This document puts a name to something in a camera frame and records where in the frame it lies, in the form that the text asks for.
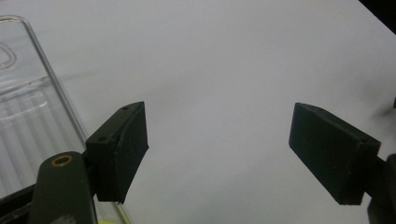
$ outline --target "clear plastic container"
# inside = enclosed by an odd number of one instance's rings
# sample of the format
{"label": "clear plastic container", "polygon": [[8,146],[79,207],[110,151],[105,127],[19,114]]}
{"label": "clear plastic container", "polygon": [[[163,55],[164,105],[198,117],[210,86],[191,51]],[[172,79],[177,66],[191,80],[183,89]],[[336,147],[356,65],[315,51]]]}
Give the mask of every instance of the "clear plastic container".
{"label": "clear plastic container", "polygon": [[[33,185],[48,157],[84,151],[86,138],[29,23],[0,17],[0,198]],[[121,205],[95,207],[99,222],[131,223]]]}

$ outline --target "white table surface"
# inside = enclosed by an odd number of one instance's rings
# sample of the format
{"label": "white table surface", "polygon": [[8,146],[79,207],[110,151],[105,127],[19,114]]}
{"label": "white table surface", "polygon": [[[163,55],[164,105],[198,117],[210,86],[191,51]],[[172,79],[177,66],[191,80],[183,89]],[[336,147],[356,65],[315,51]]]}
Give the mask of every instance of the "white table surface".
{"label": "white table surface", "polygon": [[396,35],[359,1],[0,1],[34,27],[88,133],[145,101],[134,224],[368,223],[288,145],[295,102],[395,152]]}

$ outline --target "screw hole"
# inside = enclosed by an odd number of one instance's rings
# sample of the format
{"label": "screw hole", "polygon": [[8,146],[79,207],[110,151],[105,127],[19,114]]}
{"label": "screw hole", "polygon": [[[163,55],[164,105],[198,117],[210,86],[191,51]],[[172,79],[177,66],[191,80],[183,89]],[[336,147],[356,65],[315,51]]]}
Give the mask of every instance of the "screw hole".
{"label": "screw hole", "polygon": [[106,137],[100,137],[100,138],[98,138],[98,141],[99,141],[99,142],[105,142],[106,140],[107,140]]}
{"label": "screw hole", "polygon": [[64,155],[64,156],[60,156],[55,158],[51,164],[54,167],[62,167],[65,166],[67,164],[69,164],[70,162],[72,162],[73,157],[69,156],[69,155]]}

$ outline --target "brass insert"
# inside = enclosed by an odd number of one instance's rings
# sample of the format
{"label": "brass insert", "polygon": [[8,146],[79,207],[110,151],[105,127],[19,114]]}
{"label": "brass insert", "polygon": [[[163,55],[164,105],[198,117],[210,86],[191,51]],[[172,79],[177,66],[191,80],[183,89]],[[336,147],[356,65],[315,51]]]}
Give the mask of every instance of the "brass insert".
{"label": "brass insert", "polygon": [[67,164],[71,163],[72,160],[73,160],[73,157],[71,157],[69,155],[63,155],[63,156],[53,159],[51,164],[53,167],[63,167],[63,166],[66,166]]}

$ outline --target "black plastic part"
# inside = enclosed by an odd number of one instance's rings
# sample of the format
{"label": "black plastic part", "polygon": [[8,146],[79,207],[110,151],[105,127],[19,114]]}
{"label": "black plastic part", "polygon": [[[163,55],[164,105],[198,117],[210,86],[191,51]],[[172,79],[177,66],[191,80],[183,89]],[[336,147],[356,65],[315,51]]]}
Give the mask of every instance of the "black plastic part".
{"label": "black plastic part", "polygon": [[90,192],[91,196],[93,197],[95,196],[100,183],[98,168],[89,163],[87,150],[85,150],[81,155],[85,161],[85,169],[87,170],[88,180],[90,182]]}
{"label": "black plastic part", "polygon": [[395,0],[360,0],[382,23],[396,34]]}
{"label": "black plastic part", "polygon": [[65,152],[41,163],[28,223],[97,223],[81,154]]}
{"label": "black plastic part", "polygon": [[32,185],[0,199],[0,217],[8,215],[12,211],[20,209],[26,204],[31,203],[34,190],[35,186]]}
{"label": "black plastic part", "polygon": [[361,204],[380,142],[330,112],[297,103],[289,145],[340,204]]}
{"label": "black plastic part", "polygon": [[26,223],[34,190],[32,185],[0,199],[0,223]]}
{"label": "black plastic part", "polygon": [[387,180],[393,214],[396,214],[396,154],[388,156],[384,175]]}
{"label": "black plastic part", "polygon": [[29,217],[31,203],[28,203],[12,212],[8,215],[0,217],[1,224],[25,224]]}
{"label": "black plastic part", "polygon": [[375,158],[373,165],[368,167],[369,173],[365,176],[365,191],[373,201],[383,209],[391,210],[392,202],[388,191],[388,183],[385,177],[387,163],[380,158]]}
{"label": "black plastic part", "polygon": [[126,105],[87,141],[88,161],[98,170],[97,197],[124,203],[134,175],[148,150],[145,105]]}
{"label": "black plastic part", "polygon": [[377,204],[374,200],[371,200],[369,207],[367,208],[367,214],[369,216],[370,224],[393,224],[396,223],[395,216],[391,209],[384,209],[382,206]]}

